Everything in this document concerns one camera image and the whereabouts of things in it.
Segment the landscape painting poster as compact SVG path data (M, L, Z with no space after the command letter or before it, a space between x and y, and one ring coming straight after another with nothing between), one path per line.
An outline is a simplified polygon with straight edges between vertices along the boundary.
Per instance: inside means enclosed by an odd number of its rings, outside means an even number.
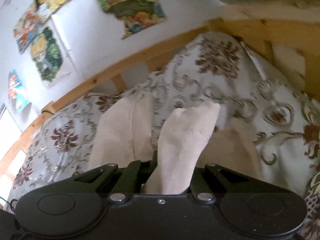
M158 0L97 0L100 9L124 24L123 39L165 22Z

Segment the red haired anime poster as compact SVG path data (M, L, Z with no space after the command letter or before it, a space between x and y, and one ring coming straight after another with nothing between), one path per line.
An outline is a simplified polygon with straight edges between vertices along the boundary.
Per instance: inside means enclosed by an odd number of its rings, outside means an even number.
M44 22L38 15L36 4L33 2L20 17L12 31L20 54L25 52L43 26Z

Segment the beige hooded zip jacket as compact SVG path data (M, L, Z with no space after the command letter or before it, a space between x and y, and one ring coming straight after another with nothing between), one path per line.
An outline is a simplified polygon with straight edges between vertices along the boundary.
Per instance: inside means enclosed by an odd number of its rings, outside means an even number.
M209 101L175 109L159 138L151 134L154 102L151 94L123 98L100 118L88 168L108 163L126 167L135 160L151 160L157 167L147 180L147 194L180 194L190 185L195 167L215 163L247 176L263 173L253 135L242 119L215 131L220 106Z

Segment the orange haired anime sticker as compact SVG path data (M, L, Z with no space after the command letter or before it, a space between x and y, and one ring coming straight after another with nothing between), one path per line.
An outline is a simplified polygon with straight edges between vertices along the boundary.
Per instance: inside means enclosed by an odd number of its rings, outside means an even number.
M8 98L15 102L15 109L18 113L21 113L31 103L15 69L11 70L8 75Z

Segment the blond anime character poster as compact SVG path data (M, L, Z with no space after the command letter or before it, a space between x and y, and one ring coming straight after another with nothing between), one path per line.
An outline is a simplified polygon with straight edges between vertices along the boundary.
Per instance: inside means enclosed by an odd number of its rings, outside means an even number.
M51 89L72 72L72 63L61 40L49 25L44 26L32 41L30 55L47 89Z

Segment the wooden bed frame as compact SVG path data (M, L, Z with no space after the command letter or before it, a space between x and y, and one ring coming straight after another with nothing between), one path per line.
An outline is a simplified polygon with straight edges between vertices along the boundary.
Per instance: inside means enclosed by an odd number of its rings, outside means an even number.
M112 81L126 89L121 74L144 63L150 72L162 69L174 55L198 35L220 31L241 38L251 49L278 67L299 89L319 98L319 0L256 0L225 5L218 18L204 26L163 40L114 63L93 75L63 97L50 102L1 159L1 174L20 151L31 145L33 135L53 114L93 88Z

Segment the floral patterned bed quilt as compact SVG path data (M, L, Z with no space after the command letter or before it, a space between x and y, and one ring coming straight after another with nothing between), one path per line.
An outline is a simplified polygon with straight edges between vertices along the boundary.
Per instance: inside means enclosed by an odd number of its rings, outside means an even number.
M9 199L83 173L101 116L122 98L148 93L154 98L153 140L175 109L218 103L213 144L222 147L218 162L225 167L239 162L238 142L227 130L233 120L244 121L263 178L303 196L308 215L301 234L319 239L319 104L243 42L222 33L198 36L165 70L128 91L90 93L57 112L34 138Z

